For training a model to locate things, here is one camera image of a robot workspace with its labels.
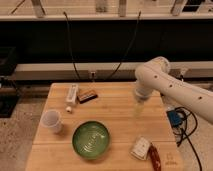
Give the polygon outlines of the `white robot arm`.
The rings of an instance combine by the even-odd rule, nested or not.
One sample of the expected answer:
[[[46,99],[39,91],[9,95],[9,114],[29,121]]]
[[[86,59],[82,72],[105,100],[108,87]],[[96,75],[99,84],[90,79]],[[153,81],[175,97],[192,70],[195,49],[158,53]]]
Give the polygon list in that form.
[[[165,57],[140,64],[135,69],[135,96],[145,100],[157,90],[213,124],[213,92],[170,76],[170,68]]]

